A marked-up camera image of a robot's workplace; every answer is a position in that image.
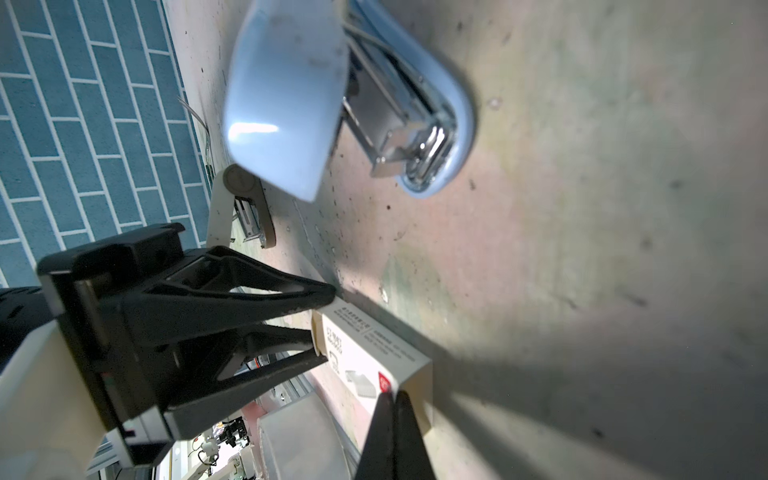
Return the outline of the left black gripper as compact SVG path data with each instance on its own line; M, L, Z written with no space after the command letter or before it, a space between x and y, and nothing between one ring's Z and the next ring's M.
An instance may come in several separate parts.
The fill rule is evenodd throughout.
M141 227L48 255L37 266L46 301L124 467L156 466L174 439L195 437L327 362L309 330L260 323L330 304L333 285L227 247L184 255L183 230L179 223ZM180 355L141 345L214 334L212 350L164 408Z

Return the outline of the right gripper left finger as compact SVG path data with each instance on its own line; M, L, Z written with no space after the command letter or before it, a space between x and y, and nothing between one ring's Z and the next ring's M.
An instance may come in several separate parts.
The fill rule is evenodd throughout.
M394 399L381 393L371 418L360 455L356 480L392 480L395 478Z

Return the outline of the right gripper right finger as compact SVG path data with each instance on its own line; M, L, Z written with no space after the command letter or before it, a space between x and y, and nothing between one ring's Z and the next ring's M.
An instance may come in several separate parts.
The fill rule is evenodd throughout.
M399 391L394 404L394 478L397 480L435 480L412 402Z

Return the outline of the white staple box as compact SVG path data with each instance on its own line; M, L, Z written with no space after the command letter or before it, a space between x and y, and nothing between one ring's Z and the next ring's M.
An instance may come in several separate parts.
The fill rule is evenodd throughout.
M358 307L337 297L312 312L317 354L372 414L378 397L404 391L423 435L433 424L433 362Z

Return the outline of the light blue stapler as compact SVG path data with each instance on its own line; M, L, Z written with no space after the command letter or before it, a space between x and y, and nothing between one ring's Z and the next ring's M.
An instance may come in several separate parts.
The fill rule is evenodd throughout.
M476 122L459 79L381 3L253 2L222 114L233 162L311 202L342 126L373 177L422 199L460 173Z

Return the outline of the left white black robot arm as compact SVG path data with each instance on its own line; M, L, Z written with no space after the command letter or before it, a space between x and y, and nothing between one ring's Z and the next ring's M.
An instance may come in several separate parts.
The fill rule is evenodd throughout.
M226 246L184 249L156 224L43 258L1 292L1 475L82 479L103 440L152 467L273 387L323 363L276 320L335 288Z

